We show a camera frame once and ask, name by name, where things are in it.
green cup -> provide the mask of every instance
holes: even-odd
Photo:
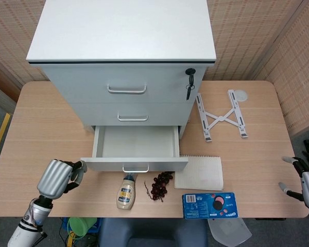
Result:
[[[67,232],[70,236],[68,227],[71,227],[71,230],[78,236],[80,239],[83,238],[88,230],[96,223],[97,218],[79,218],[79,217],[71,217],[67,222]]]

drawer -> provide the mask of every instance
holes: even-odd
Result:
[[[186,125],[193,104],[182,103],[71,103],[86,126]]]
[[[193,103],[206,70],[197,64],[43,64],[68,103]],[[194,86],[186,100],[193,67]]]
[[[96,126],[93,157],[81,158],[94,171],[180,171],[177,126]]]

drawer front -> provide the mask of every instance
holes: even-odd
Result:
[[[194,86],[186,100],[193,67]],[[195,64],[54,64],[42,65],[69,103],[193,103],[206,67]]]
[[[181,103],[71,103],[84,125],[94,126],[183,126],[193,104]]]
[[[181,171],[187,157],[178,158],[81,158],[94,171]]]

white filing cabinet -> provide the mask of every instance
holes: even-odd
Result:
[[[215,60],[206,0],[47,0],[27,55],[96,126],[82,159],[126,172],[184,168],[179,137]]]

cabinet top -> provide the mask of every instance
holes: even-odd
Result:
[[[26,59],[213,63],[216,54],[206,0],[47,0]]]

